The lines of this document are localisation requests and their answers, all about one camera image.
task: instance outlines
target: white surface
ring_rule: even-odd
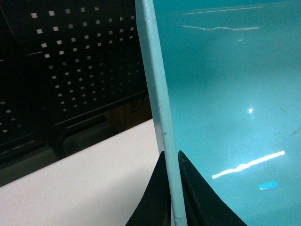
[[[0,188],[1,226],[124,226],[159,153],[147,121]]]

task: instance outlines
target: glossy surface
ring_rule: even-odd
[[[207,2],[155,1],[177,148],[247,225],[301,225],[301,1]]]

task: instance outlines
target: scratch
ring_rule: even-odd
[[[299,127],[298,130],[296,130],[294,133],[292,133],[292,136],[293,136],[293,135],[296,135],[296,134],[300,131],[300,129],[301,129],[301,128]]]
[[[183,13],[182,15],[199,14],[199,13],[224,12],[224,11],[234,11],[234,10],[243,10],[243,9],[252,9],[252,8],[263,8],[263,6],[247,7],[247,8],[234,8],[234,9],[222,9],[222,10],[213,10],[213,11],[196,12],[196,13]]]
[[[213,31],[217,29],[222,29],[222,30],[232,30],[232,31],[249,31],[249,30],[256,30],[259,29],[260,27],[244,27],[244,28],[230,28],[230,27],[215,27],[212,29],[204,28],[204,27],[193,27],[193,26],[183,26],[187,28],[195,28],[195,29],[200,29],[203,31]]]

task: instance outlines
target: pegboard hole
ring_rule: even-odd
[[[33,19],[38,18],[38,14],[36,14],[36,13],[31,13],[31,16]]]

